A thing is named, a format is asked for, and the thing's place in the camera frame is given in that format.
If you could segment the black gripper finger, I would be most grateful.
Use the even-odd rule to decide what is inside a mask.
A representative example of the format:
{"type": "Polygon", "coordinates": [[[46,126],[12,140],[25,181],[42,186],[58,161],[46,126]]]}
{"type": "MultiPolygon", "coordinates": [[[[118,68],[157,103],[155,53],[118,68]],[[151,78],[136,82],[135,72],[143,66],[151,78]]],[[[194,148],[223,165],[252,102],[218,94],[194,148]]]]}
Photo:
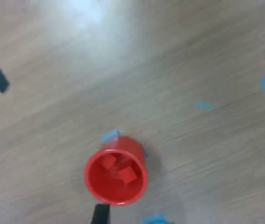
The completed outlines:
{"type": "Polygon", "coordinates": [[[110,204],[96,204],[91,224],[110,224],[110,204]]]}

